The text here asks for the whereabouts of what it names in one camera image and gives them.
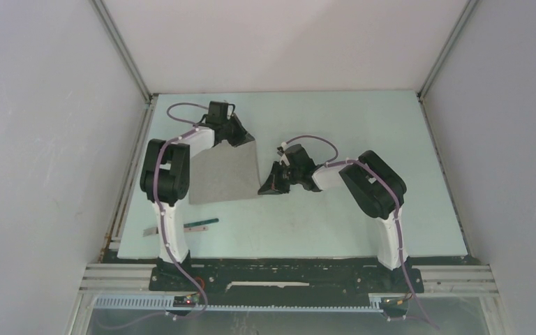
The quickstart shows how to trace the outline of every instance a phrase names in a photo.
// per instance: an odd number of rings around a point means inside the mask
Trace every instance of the light blue tabletop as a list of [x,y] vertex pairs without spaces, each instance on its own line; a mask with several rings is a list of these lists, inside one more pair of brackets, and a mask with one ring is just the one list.
[[[294,136],[319,135],[333,142],[340,158],[374,150],[405,181],[405,245],[413,256],[466,255],[466,247],[436,154],[413,91],[286,92],[240,94],[164,94],[158,97],[149,139],[168,140],[190,129],[165,115],[169,105],[228,101],[256,138],[260,183],[268,176],[276,148]],[[200,120],[204,111],[176,109],[179,117]],[[322,163],[332,156],[324,143],[301,140],[309,156]],[[139,173],[136,176],[138,185]],[[344,258],[377,255],[377,221],[360,210],[346,187],[321,193],[293,186],[287,195],[182,207],[184,222],[219,218],[206,232],[186,234],[198,258]],[[151,203],[137,186],[118,257],[155,258],[157,236]]]

